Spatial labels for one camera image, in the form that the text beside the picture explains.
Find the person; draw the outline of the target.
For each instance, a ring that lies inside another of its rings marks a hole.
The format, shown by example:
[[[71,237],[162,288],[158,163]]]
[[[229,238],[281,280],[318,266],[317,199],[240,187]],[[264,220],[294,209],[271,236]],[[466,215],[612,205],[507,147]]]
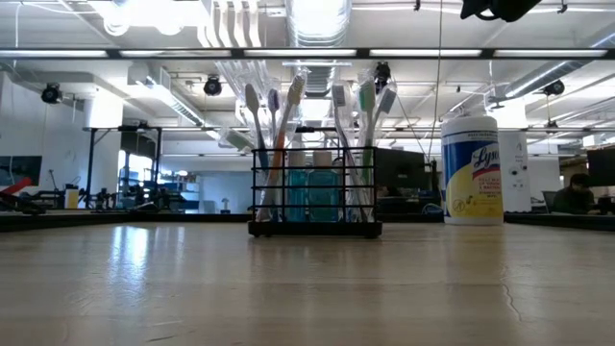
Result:
[[[553,210],[568,214],[599,214],[595,198],[589,189],[590,177],[585,173],[574,174],[569,185],[560,189],[553,198]]]

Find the black background workstation frame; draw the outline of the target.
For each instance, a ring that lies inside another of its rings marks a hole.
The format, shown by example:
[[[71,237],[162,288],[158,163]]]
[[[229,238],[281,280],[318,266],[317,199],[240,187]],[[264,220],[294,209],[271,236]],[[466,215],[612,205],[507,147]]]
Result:
[[[149,125],[121,125],[118,127],[108,127],[108,128],[84,127],[84,131],[89,132],[88,164],[87,164],[86,189],[85,189],[85,200],[84,200],[87,210],[90,209],[92,172],[93,172],[93,164],[94,164],[94,148],[95,148],[95,145],[110,132],[143,133],[147,131],[155,131],[157,133],[156,154],[155,154],[155,158],[153,159],[155,168],[154,168],[154,172],[151,175],[151,182],[154,185],[155,190],[159,189],[158,177],[160,174],[161,143],[162,143],[162,132],[163,132],[162,127],[149,126]]]

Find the teal mouthwash bottle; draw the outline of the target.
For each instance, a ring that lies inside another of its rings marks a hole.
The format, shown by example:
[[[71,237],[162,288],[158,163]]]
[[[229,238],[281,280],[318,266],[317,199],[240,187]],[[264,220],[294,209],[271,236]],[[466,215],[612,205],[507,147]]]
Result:
[[[306,218],[306,189],[307,172],[306,153],[303,151],[291,151],[288,153],[287,173],[287,203],[291,208],[286,212],[289,222],[304,222]]]
[[[309,219],[312,222],[338,220],[338,175],[332,170],[332,153],[313,153],[313,169],[308,174]]]

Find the black monitor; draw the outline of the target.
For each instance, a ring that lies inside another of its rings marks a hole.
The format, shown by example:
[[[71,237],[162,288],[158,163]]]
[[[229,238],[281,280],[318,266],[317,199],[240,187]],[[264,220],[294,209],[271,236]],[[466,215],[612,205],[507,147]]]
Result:
[[[615,186],[615,148],[587,152],[591,186]]]
[[[0,156],[0,186],[15,185],[28,178],[39,183],[42,156]]]

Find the white yellow blue wipes canister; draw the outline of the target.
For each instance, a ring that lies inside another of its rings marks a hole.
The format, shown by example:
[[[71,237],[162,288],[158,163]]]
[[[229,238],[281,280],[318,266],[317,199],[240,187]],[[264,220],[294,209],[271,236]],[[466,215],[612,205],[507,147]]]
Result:
[[[444,220],[447,224],[495,226],[504,222],[497,121],[460,117],[441,127]]]

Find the black cabinet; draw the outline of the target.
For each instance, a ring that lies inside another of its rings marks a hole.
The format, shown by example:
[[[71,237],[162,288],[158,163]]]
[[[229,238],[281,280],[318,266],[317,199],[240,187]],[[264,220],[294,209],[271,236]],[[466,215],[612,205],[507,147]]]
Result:
[[[428,208],[441,207],[437,162],[424,154],[378,148],[374,173],[378,214],[429,213]]]

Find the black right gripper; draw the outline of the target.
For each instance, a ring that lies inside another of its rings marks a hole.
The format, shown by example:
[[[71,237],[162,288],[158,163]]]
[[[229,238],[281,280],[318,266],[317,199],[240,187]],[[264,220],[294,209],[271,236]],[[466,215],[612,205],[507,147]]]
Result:
[[[533,9],[541,0],[462,0],[460,18],[475,16],[483,21],[501,19],[514,22]]]

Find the black overhead light bar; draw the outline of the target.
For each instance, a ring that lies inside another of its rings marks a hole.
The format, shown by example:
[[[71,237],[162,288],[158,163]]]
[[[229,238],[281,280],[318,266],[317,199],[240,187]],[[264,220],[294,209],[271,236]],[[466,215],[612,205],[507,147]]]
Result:
[[[0,48],[2,60],[537,60],[615,61],[615,48]]]

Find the blue toothbrush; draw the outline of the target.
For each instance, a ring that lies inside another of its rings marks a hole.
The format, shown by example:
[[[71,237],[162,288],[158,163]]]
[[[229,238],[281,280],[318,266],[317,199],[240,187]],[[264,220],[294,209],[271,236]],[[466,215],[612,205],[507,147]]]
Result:
[[[258,159],[259,159],[260,167],[263,173],[263,182],[266,184],[268,180],[267,168],[269,166],[269,157],[266,151],[264,136],[262,133],[262,128],[260,126],[260,121],[258,117],[258,111],[260,107],[259,98],[252,84],[246,85],[245,98],[246,98],[246,106],[248,110],[251,112],[252,116],[254,117],[254,123],[255,123],[255,128],[256,128],[256,135],[257,135]],[[271,220],[271,213],[268,207],[269,202],[267,200],[267,192],[268,192],[268,189],[266,187],[264,187],[261,190],[261,202],[260,202],[261,207],[258,210],[258,216],[257,216],[258,221],[270,221]]]
[[[370,125],[366,132],[365,144],[368,147],[376,146],[377,134],[381,131],[384,119],[390,114],[397,99],[397,85],[395,83],[387,85],[380,94],[379,102],[376,106]]]

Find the black aluminium table frame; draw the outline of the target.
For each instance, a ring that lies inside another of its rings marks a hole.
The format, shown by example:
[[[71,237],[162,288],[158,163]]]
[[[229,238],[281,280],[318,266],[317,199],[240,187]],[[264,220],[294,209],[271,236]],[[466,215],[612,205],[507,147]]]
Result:
[[[124,224],[138,222],[158,223],[245,223],[252,219],[243,214],[183,214],[183,213],[46,213],[26,215],[0,213],[0,233],[38,229]],[[531,226],[582,229],[615,232],[615,215],[568,215],[537,213],[506,213],[504,222]]]

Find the silver ceiling duct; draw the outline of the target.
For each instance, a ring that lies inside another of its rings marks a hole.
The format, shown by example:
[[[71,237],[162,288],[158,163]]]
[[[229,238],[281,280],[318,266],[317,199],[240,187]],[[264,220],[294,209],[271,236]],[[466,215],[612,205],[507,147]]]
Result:
[[[284,0],[289,44],[302,48],[340,47],[348,32],[353,0]],[[314,66],[306,97],[324,98],[339,77],[337,66]]]
[[[589,48],[615,48],[615,22],[585,39],[583,43]],[[511,84],[496,87],[493,95],[484,98],[485,104],[522,97],[556,82],[591,62],[591,60],[547,62]]]

